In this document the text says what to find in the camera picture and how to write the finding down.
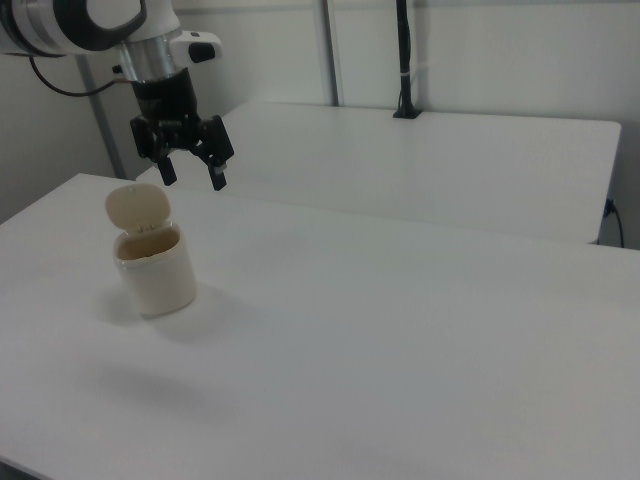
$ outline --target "white container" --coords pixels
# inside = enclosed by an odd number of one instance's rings
[[[137,310],[156,316],[191,303],[196,280],[184,236],[168,221],[171,206],[164,192],[147,184],[122,187],[105,206],[113,224],[125,230],[113,257]]]

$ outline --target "white tabletop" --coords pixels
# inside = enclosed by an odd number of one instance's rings
[[[143,320],[79,176],[0,227],[0,456],[54,480],[640,472],[640,255],[168,189]]]
[[[616,156],[612,122],[249,103],[225,116],[223,191],[261,200],[593,242]],[[172,155],[177,186],[213,193]],[[161,184],[156,169],[139,180]]]

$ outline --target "open lid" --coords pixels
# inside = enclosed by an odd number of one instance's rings
[[[165,193],[146,183],[114,190],[107,197],[105,208],[113,224],[129,233],[153,230],[171,215]]]

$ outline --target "black pole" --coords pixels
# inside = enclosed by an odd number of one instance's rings
[[[400,45],[400,109],[393,114],[395,118],[414,119],[420,113],[411,103],[411,32],[407,16],[407,0],[396,0],[398,9],[398,43]]]

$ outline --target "white wall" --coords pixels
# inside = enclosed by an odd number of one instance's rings
[[[611,195],[628,245],[640,248],[640,4],[486,2],[501,5],[427,0],[421,3],[435,6],[412,10],[417,104],[435,111],[622,123]],[[398,101],[394,5],[334,1],[347,106],[394,108]],[[605,243],[617,245],[615,221],[605,223]]]
[[[191,69],[201,117],[224,115],[249,100],[330,103],[316,0],[176,0],[184,29],[218,35],[224,57]],[[96,82],[115,56],[91,59]],[[131,178],[149,167],[138,157],[129,121],[139,115],[133,93],[106,92],[104,105]]]
[[[54,84],[84,87],[73,58],[41,59]],[[89,101],[60,96],[25,58],[0,56],[0,223],[77,173],[113,176]]]

